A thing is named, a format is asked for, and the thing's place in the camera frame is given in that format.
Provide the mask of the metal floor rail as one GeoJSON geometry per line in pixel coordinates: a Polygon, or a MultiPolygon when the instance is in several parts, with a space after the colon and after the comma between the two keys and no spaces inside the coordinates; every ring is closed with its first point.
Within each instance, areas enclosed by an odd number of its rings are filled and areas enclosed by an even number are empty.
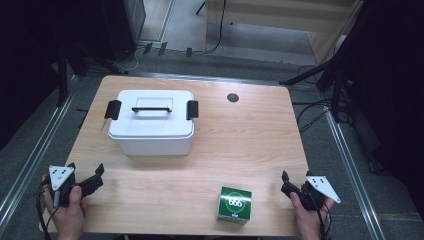
{"type": "Polygon", "coordinates": [[[353,192],[358,202],[361,215],[367,226],[372,240],[387,240],[386,235],[382,229],[380,220],[375,211],[373,203],[368,195],[364,183],[359,175],[354,158],[342,133],[339,124],[334,120],[331,113],[326,114],[326,119],[333,138],[336,142],[338,151],[345,166],[348,178],[350,180],[353,192]]]}
{"type": "Polygon", "coordinates": [[[54,91],[0,150],[0,237],[9,225],[31,179],[62,122],[79,78],[73,75],[69,95],[57,107],[54,91]]]}

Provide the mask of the green cube carton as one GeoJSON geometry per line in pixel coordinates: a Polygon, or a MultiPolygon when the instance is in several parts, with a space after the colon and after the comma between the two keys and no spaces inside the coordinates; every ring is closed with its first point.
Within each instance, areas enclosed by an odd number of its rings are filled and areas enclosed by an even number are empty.
{"type": "Polygon", "coordinates": [[[252,193],[223,186],[219,195],[217,219],[245,225],[251,219],[252,193]]]}

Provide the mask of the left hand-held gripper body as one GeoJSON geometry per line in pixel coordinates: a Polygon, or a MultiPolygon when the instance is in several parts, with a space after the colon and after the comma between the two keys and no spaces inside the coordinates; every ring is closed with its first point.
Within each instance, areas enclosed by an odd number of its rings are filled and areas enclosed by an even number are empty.
{"type": "Polygon", "coordinates": [[[75,169],[68,166],[49,167],[50,194],[53,199],[53,207],[68,207],[69,196],[75,186],[75,169]]]}

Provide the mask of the person's left hand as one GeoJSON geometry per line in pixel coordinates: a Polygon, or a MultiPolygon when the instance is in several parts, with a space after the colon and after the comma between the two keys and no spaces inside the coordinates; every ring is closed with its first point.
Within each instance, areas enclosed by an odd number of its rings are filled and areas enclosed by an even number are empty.
{"type": "Polygon", "coordinates": [[[80,240],[84,233],[84,220],[88,205],[82,200],[80,186],[74,186],[69,195],[69,206],[55,209],[48,190],[44,193],[44,201],[52,221],[57,229],[57,240],[80,240]]]}

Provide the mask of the person's right hand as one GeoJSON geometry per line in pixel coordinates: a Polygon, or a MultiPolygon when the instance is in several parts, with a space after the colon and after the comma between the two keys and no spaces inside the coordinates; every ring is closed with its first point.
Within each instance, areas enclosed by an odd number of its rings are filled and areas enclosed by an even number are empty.
{"type": "Polygon", "coordinates": [[[321,222],[327,218],[327,211],[332,208],[334,201],[326,199],[326,206],[321,210],[321,216],[316,211],[307,211],[304,209],[298,195],[295,192],[290,194],[290,199],[294,208],[294,217],[298,228],[298,237],[300,240],[321,240],[321,222]]]}

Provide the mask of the white plastic storage box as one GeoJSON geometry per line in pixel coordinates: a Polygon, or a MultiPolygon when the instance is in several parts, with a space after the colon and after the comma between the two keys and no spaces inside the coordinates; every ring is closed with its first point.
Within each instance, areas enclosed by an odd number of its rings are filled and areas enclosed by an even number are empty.
{"type": "Polygon", "coordinates": [[[108,133],[110,139],[118,144],[128,156],[187,155],[191,151],[194,132],[182,136],[129,137],[108,133]]]}

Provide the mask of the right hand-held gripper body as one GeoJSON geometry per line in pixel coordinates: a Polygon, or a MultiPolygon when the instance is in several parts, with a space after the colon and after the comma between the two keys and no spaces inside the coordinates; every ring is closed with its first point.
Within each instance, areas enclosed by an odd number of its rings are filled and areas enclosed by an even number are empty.
{"type": "Polygon", "coordinates": [[[328,199],[340,203],[341,199],[325,176],[307,176],[301,186],[301,202],[307,211],[324,206],[328,199]]]}

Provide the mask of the black cabinet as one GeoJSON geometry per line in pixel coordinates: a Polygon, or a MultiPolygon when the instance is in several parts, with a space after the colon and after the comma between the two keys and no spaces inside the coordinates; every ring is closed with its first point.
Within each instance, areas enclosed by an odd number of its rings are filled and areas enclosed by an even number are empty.
{"type": "Polygon", "coordinates": [[[133,53],[144,26],[143,0],[101,0],[106,20],[111,58],[119,60],[133,53]]]}

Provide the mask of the black metal stand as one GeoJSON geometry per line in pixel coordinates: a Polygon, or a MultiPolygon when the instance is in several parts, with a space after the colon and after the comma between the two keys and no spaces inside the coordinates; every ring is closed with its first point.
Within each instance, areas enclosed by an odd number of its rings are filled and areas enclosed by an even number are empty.
{"type": "Polygon", "coordinates": [[[280,85],[291,86],[297,84],[309,77],[315,76],[321,73],[321,77],[316,82],[316,88],[320,92],[327,91],[330,87],[333,87],[332,98],[330,104],[330,112],[334,120],[340,123],[342,119],[339,117],[339,113],[342,111],[340,106],[342,87],[347,84],[347,77],[342,64],[335,58],[331,58],[328,61],[294,77],[289,80],[281,80],[280,85]]]}
{"type": "Polygon", "coordinates": [[[58,49],[58,90],[57,106],[61,107],[68,97],[68,65],[76,75],[85,76],[88,67],[84,61],[83,49],[74,42],[65,42],[58,49]]]}

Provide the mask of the white lid with black handle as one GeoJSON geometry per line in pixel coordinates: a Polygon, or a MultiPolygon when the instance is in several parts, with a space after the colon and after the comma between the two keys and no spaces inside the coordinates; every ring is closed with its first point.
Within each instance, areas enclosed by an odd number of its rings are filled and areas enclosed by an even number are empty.
{"type": "Polygon", "coordinates": [[[112,139],[189,138],[194,134],[198,102],[187,90],[122,90],[112,139]]]}

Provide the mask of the light wooden furniture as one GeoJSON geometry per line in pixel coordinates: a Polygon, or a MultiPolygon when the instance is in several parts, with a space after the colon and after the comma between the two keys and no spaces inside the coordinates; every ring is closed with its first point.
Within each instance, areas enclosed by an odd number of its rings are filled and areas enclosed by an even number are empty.
{"type": "Polygon", "coordinates": [[[323,63],[348,34],[364,0],[205,0],[207,23],[224,20],[258,26],[306,31],[315,60],[323,63]]]}

